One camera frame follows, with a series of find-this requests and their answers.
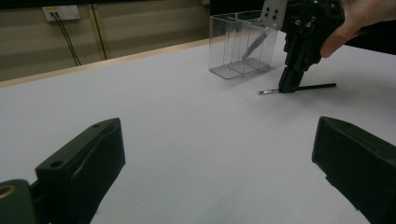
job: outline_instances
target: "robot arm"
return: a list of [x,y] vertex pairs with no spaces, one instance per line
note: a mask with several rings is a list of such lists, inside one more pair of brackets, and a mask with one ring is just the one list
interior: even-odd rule
[[320,61],[320,47],[344,22],[339,0],[266,0],[262,25],[286,33],[286,68],[279,92],[299,90],[304,72]]

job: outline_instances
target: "wall socket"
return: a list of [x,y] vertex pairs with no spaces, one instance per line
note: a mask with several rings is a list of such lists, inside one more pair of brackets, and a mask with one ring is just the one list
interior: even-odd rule
[[43,7],[47,21],[55,21],[50,13],[58,13],[62,21],[78,20],[79,13],[77,6]]

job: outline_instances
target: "metal bracket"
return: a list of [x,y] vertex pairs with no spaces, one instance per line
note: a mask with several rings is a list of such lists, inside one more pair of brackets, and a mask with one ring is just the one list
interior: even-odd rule
[[282,29],[288,0],[265,0],[262,7],[262,25]]

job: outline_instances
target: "finger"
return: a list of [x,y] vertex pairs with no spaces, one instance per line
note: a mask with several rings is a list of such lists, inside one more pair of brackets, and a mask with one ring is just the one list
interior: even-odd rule
[[336,50],[341,48],[348,40],[359,35],[359,28],[353,23],[345,22],[339,26],[329,37],[323,42],[320,48],[320,55],[323,58],[330,57]]

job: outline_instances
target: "human hand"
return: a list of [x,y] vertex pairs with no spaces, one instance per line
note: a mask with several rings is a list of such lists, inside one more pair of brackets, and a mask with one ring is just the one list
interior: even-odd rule
[[380,21],[396,20],[396,0],[341,0],[345,21],[324,41],[320,55],[330,57],[348,40],[359,35],[359,29]]

